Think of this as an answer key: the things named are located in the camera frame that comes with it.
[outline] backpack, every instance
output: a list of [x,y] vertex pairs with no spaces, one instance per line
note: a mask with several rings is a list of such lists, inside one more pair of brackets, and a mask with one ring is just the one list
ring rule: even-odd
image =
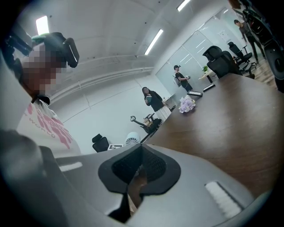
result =
[[180,87],[180,86],[181,86],[181,82],[179,81],[179,79],[176,78],[175,76],[173,76],[173,77],[174,77],[174,83],[175,83],[178,87]]

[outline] man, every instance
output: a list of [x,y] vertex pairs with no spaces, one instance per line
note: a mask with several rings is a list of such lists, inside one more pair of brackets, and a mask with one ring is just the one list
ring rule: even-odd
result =
[[257,56],[256,47],[255,47],[254,43],[256,43],[258,48],[260,48],[262,56],[266,60],[266,57],[265,57],[264,51],[261,47],[261,44],[254,38],[254,36],[252,35],[252,33],[249,29],[249,26],[245,22],[241,23],[238,20],[234,20],[234,23],[235,23],[235,25],[237,25],[240,28],[240,32],[241,32],[241,34],[242,34],[242,36],[245,40],[245,43],[248,44],[248,42],[247,42],[247,39],[248,39],[250,45],[252,46],[253,54],[254,54],[254,57],[256,58],[256,63],[258,64],[258,56]]
[[178,80],[181,82],[181,86],[185,88],[187,92],[190,92],[192,90],[192,86],[188,83],[189,78],[185,78],[180,72],[179,72],[179,66],[174,66],[175,70],[175,76],[178,78]]
[[76,141],[48,108],[49,98],[44,96],[61,68],[66,67],[67,61],[60,51],[65,40],[58,32],[33,38],[35,46],[20,66],[20,83],[32,102],[24,112],[17,132],[31,138],[37,145],[49,147],[55,158],[81,154]]

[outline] chair headrest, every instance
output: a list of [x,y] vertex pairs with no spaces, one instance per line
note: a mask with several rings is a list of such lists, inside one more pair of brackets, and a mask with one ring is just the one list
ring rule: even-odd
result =
[[203,54],[209,61],[213,61],[222,52],[221,48],[217,46],[209,47]]
[[233,42],[229,42],[228,45],[229,45],[229,47],[232,47],[234,45],[234,43]]

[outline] white t-shirt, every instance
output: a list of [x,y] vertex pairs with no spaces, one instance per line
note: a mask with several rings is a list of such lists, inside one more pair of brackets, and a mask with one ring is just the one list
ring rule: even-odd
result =
[[17,132],[31,138],[39,146],[49,147],[55,158],[81,155],[78,144],[57,115],[39,99],[29,104]]

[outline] white fan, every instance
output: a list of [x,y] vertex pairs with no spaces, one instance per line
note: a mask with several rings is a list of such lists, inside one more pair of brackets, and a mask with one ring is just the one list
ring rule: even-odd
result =
[[131,132],[127,135],[125,140],[125,146],[131,144],[140,144],[140,136],[136,132]]

